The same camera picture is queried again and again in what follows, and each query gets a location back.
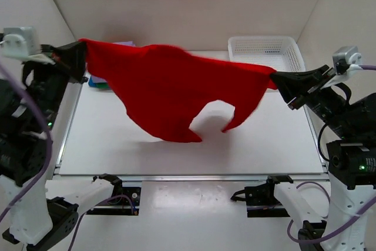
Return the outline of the red t-shirt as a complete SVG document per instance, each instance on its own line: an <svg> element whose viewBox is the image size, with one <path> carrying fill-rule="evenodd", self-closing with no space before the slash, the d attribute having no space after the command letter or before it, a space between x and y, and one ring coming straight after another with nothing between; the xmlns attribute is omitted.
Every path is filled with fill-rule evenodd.
<svg viewBox="0 0 376 251"><path fill-rule="evenodd" d="M214 101L234 107L224 130L240 126L276 87L269 66L200 57L170 45L85 44L88 72L108 83L135 124L169 142L200 142L190 125Z"/></svg>

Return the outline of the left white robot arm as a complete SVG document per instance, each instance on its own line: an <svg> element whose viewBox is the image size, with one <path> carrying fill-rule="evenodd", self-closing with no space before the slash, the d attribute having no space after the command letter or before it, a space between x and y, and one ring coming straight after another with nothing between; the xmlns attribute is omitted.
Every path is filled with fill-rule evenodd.
<svg viewBox="0 0 376 251"><path fill-rule="evenodd" d="M1 186L9 200L4 215L11 217L2 236L28 250L49 250L76 234L87 211L123 199L122 181L109 174L70 195L46 197L51 129L67 85L87 81L85 55L83 42L12 52L23 64L22 78L6 73L1 80Z"/></svg>

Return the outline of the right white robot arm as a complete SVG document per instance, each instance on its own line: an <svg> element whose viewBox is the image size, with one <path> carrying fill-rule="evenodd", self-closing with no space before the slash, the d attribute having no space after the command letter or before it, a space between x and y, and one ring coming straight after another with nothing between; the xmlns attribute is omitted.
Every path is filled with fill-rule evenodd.
<svg viewBox="0 0 376 251"><path fill-rule="evenodd" d="M243 201L250 216L291 217L298 230L291 240L301 250L365 250L368 210L375 204L375 94L354 103L346 81L367 66L339 63L308 72L276 72L271 80L291 109L307 106L337 140L327 143L330 191L322 217L302 197L289 175L270 175L231 197Z"/></svg>

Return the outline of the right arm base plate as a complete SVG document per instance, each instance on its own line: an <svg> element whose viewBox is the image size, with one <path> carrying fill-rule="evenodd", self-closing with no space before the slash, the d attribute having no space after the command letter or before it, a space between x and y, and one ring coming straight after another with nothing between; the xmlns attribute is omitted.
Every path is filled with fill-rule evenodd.
<svg viewBox="0 0 376 251"><path fill-rule="evenodd" d="M248 218L304 217L303 199L289 175L269 175L265 183L234 192L230 200L245 202Z"/></svg>

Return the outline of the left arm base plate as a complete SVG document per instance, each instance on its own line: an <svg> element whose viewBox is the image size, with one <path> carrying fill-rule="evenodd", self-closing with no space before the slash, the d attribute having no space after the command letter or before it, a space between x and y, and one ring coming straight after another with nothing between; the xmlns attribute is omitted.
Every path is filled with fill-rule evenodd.
<svg viewBox="0 0 376 251"><path fill-rule="evenodd" d="M87 212L88 215L138 216L142 184L123 182L120 194L126 197L107 200Z"/></svg>

